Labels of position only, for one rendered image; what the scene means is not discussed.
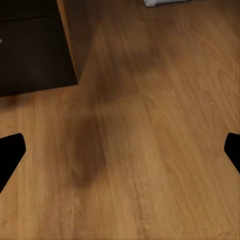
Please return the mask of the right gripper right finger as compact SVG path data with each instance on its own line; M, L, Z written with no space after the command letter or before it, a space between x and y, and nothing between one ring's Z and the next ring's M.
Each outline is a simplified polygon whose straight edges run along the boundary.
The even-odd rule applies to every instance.
M224 150L235 168L240 173L240 135L228 133Z

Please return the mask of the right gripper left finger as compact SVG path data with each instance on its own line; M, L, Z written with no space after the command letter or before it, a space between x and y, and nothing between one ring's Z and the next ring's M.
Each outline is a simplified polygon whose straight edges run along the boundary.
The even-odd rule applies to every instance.
M0 138L0 193L26 152L21 133Z

